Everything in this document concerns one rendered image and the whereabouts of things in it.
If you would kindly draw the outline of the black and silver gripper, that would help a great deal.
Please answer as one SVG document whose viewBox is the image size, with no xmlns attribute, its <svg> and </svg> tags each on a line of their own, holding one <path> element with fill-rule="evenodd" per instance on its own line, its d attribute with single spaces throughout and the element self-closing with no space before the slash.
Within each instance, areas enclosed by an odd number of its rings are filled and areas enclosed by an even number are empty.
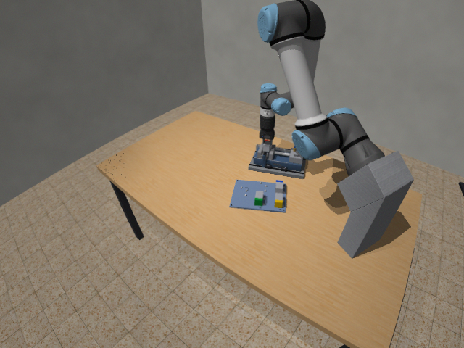
<svg viewBox="0 0 464 348">
<path fill-rule="evenodd" d="M 265 143 L 265 139 L 270 141 L 270 147 L 273 145 L 273 139 L 275 137 L 275 121 L 276 114 L 271 109 L 265 109 L 260 107 L 260 138 L 263 138 L 262 145 Z"/>
</svg>

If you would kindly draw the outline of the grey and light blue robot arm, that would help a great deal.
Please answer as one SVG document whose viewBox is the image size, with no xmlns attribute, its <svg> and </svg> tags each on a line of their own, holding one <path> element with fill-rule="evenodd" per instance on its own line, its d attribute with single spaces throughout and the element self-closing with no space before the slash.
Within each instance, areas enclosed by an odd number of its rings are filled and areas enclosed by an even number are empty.
<svg viewBox="0 0 464 348">
<path fill-rule="evenodd" d="M 384 157 L 351 109 L 320 110 L 313 82 L 326 23 L 319 6 L 310 0 L 271 4 L 260 10 L 257 25 L 260 38 L 278 52 L 290 91 L 278 94 L 275 84 L 262 84 L 260 107 L 280 116 L 295 108 L 292 140 L 300 155 L 314 160 L 340 149 L 348 176 Z"/>
</svg>

